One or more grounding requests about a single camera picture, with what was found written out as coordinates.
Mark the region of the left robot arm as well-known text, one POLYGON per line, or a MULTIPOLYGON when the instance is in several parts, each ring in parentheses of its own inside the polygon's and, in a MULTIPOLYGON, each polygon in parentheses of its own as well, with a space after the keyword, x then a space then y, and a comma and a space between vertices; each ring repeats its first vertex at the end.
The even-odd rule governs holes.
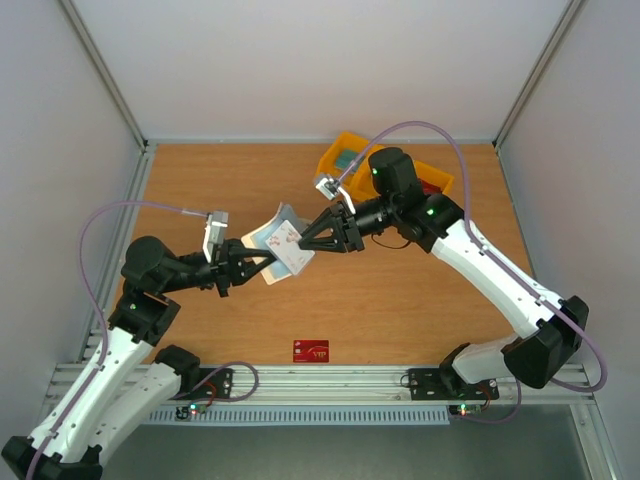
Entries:
POLYGON ((144 236, 127 249, 122 296, 101 325, 94 354, 54 410, 28 436, 11 437, 1 456, 19 479, 99 479, 107 462, 158 406, 195 395, 203 382, 199 358, 170 345, 132 387, 125 381, 157 346, 180 306, 167 293, 215 289, 222 297, 274 263, 268 250, 238 239, 213 253, 177 256, 144 236))

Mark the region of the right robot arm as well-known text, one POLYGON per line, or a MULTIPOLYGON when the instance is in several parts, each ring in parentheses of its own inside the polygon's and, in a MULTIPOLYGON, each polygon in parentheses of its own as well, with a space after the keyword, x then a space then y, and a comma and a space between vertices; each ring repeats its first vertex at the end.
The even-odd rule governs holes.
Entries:
POLYGON ((339 201, 302 233, 298 245, 315 252, 361 251, 364 239, 389 227, 446 263, 507 319, 511 335, 483 344, 464 343, 440 364, 444 390, 463 396, 476 384, 512 376, 541 389, 580 348, 589 308, 544 288, 486 240, 448 196, 427 193, 413 160, 402 149, 383 148, 368 160, 377 197, 353 207, 339 201))

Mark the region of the white card orange logo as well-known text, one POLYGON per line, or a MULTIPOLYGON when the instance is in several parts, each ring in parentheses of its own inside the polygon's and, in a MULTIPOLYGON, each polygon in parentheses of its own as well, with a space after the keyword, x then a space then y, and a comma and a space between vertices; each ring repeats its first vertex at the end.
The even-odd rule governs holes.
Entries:
POLYGON ((289 220, 282 220, 266 239, 269 250, 294 276, 299 275, 315 256, 313 251, 299 248, 300 238, 295 226, 289 220))

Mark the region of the red VIP card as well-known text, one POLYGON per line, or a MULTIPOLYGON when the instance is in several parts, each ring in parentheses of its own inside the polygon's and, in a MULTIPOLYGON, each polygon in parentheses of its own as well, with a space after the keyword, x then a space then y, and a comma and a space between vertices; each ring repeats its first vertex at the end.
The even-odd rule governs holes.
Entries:
POLYGON ((294 340, 292 348, 294 363, 328 363, 330 344, 328 340, 294 340))

